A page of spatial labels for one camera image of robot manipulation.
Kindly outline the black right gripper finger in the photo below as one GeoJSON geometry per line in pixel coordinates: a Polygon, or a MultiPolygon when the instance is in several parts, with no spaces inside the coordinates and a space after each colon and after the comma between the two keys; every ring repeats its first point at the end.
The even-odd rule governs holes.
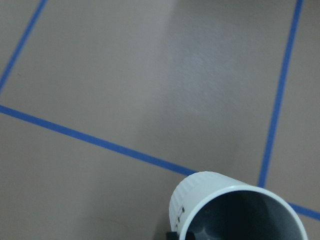
{"type": "Polygon", "coordinates": [[[191,231],[187,231],[185,235],[178,234],[176,231],[168,231],[166,240],[196,240],[196,236],[191,231]]]}

